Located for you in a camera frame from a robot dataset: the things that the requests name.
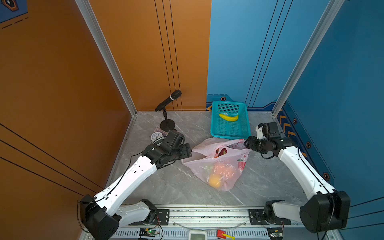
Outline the pink plastic bag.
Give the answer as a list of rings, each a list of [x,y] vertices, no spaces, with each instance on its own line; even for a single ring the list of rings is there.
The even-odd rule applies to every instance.
[[[222,175],[224,184],[219,191],[229,191],[242,175],[251,152],[244,146],[245,141],[245,139],[208,138],[195,146],[192,149],[192,157],[182,160],[182,164],[206,184],[210,175]],[[228,153],[214,158],[218,148],[226,148]]]

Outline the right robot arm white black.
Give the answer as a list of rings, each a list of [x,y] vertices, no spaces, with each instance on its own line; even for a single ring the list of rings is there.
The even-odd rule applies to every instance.
[[[277,123],[259,124],[257,135],[248,137],[245,146],[262,156],[272,152],[292,172],[308,199],[303,206],[287,204],[283,200],[268,201],[263,213],[257,216],[261,221],[271,223],[287,219],[303,224],[311,233],[347,226],[351,204],[348,194],[337,191],[321,177],[294,141],[282,137]]]

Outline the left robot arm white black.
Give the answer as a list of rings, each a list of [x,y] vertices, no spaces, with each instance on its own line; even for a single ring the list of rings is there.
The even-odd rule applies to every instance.
[[[157,170],[190,158],[192,149],[185,136],[176,130],[164,139],[148,145],[138,154],[135,163],[112,184],[95,196],[86,195],[78,201],[78,221],[95,240],[110,239],[119,227],[155,221],[157,208],[147,199],[125,206],[126,198]]]

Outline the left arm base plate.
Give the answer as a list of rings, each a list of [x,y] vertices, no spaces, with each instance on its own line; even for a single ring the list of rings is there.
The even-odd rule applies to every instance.
[[[157,209],[156,214],[150,222],[135,222],[130,226],[155,226],[160,223],[161,226],[167,226],[170,220],[170,209]]]

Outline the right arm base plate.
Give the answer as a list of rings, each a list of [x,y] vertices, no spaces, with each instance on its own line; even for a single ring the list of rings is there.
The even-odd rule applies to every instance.
[[[288,219],[265,216],[265,211],[262,209],[249,209],[249,220],[252,226],[289,226],[292,222]]]

